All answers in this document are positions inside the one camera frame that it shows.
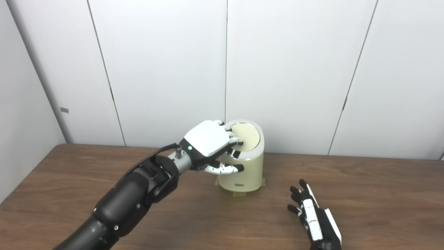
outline robot forearm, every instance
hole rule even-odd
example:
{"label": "robot forearm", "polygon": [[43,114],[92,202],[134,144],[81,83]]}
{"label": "robot forearm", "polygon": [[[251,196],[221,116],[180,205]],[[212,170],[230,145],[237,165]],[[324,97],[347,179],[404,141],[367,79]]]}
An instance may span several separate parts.
{"label": "robot forearm", "polygon": [[153,154],[145,158],[100,199],[88,220],[54,250],[110,249],[134,229],[153,203],[176,189],[179,174],[168,157]]}

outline container lid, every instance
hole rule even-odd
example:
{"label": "container lid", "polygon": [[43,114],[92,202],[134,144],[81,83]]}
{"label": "container lid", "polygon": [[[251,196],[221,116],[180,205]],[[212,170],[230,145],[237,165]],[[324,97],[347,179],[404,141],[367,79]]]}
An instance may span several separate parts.
{"label": "container lid", "polygon": [[232,132],[240,137],[243,145],[235,145],[227,151],[227,155],[238,160],[250,160],[258,157],[264,151],[264,134],[261,127],[249,120],[234,120],[227,122]]}

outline white wall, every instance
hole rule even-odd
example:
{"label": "white wall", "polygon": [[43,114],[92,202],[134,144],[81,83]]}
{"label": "white wall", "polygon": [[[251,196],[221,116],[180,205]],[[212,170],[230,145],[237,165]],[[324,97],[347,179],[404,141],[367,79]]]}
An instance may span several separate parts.
{"label": "white wall", "polygon": [[269,152],[444,151],[441,1],[378,2],[342,111],[375,0],[90,0],[118,113],[88,2],[8,2],[69,141],[123,145],[118,114],[128,145],[246,118]]}
{"label": "white wall", "polygon": [[379,1],[330,154],[438,160],[444,2]]}
{"label": "white wall", "polygon": [[226,0],[90,4],[127,145],[224,119]]}
{"label": "white wall", "polygon": [[60,127],[6,1],[0,0],[0,203],[56,145]]}
{"label": "white wall", "polygon": [[230,0],[226,119],[266,151],[327,154],[375,1]]}
{"label": "white wall", "polygon": [[87,1],[8,3],[68,142],[124,145]]}

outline metal rim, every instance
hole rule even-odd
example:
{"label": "metal rim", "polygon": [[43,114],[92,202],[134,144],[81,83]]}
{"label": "metal rim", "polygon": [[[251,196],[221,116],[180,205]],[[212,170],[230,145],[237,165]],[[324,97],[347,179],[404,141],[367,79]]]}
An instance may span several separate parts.
{"label": "metal rim", "polygon": [[255,123],[254,121],[250,121],[250,120],[244,120],[244,119],[233,120],[233,121],[227,122],[227,125],[231,127],[235,124],[240,124],[240,123],[253,126],[259,132],[259,143],[256,145],[255,148],[253,148],[250,151],[237,151],[233,148],[230,148],[227,150],[227,152],[225,154],[233,159],[236,159],[236,160],[248,161],[248,160],[251,160],[253,158],[260,156],[262,154],[262,152],[264,151],[264,147],[265,147],[264,133],[263,133],[261,127],[257,123]]}

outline panel seam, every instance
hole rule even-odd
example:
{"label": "panel seam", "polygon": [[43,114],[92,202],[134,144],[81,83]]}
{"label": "panel seam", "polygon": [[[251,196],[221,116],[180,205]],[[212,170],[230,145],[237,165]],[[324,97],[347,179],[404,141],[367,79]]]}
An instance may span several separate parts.
{"label": "panel seam", "polygon": [[127,143],[125,141],[125,136],[123,135],[122,124],[120,122],[119,112],[117,111],[117,106],[115,104],[114,94],[112,92],[110,78],[108,76],[108,70],[107,70],[107,66],[105,64],[105,59],[103,58],[103,52],[102,52],[102,47],[100,46],[99,36],[97,35],[97,29],[95,28],[95,22],[94,22],[94,18],[92,16],[91,6],[89,4],[89,0],[86,0],[86,2],[88,4],[89,15],[91,16],[92,26],[94,27],[94,34],[95,34],[95,37],[97,39],[97,44],[99,45],[99,51],[100,51],[100,56],[102,57],[103,67],[105,68],[105,74],[107,76],[107,81],[108,81],[108,86],[110,88],[111,98],[112,98],[112,101],[114,103],[114,109],[115,109],[115,114],[117,115],[117,121],[119,122],[119,127],[120,127],[120,132],[122,134],[123,144],[126,146]]}
{"label": "panel seam", "polygon": [[226,83],[228,66],[228,1],[226,0],[226,25],[225,25],[225,103],[224,103],[224,122],[226,122]]}
{"label": "panel seam", "polygon": [[329,147],[329,151],[328,151],[327,155],[330,155],[330,151],[331,151],[332,146],[333,146],[333,141],[334,141],[334,138],[335,138],[335,136],[336,136],[337,128],[339,127],[339,122],[341,121],[342,113],[344,112],[345,104],[346,104],[346,102],[347,102],[347,100],[348,100],[349,93],[350,93],[350,89],[351,89],[351,87],[352,87],[352,83],[353,83],[353,80],[354,80],[354,78],[355,78],[356,69],[358,68],[359,61],[360,61],[360,59],[361,59],[361,55],[362,55],[362,51],[364,50],[365,42],[366,42],[366,40],[367,40],[367,36],[369,35],[370,26],[372,26],[373,17],[375,16],[376,7],[378,6],[378,2],[379,2],[379,0],[376,0],[375,8],[373,9],[372,17],[370,18],[369,26],[367,27],[367,32],[365,33],[364,42],[362,43],[361,51],[359,52],[358,60],[356,61],[356,65],[355,65],[355,69],[354,69],[354,71],[353,71],[352,79],[351,79],[351,81],[350,81],[349,89],[347,90],[347,94],[346,94],[346,96],[345,96],[344,105],[342,106],[342,110],[341,110],[341,113],[340,113],[340,115],[339,115],[339,119],[337,120],[336,128],[335,128],[335,130],[334,130],[333,138],[332,138],[332,141],[331,141],[331,143],[330,143],[330,147]]}

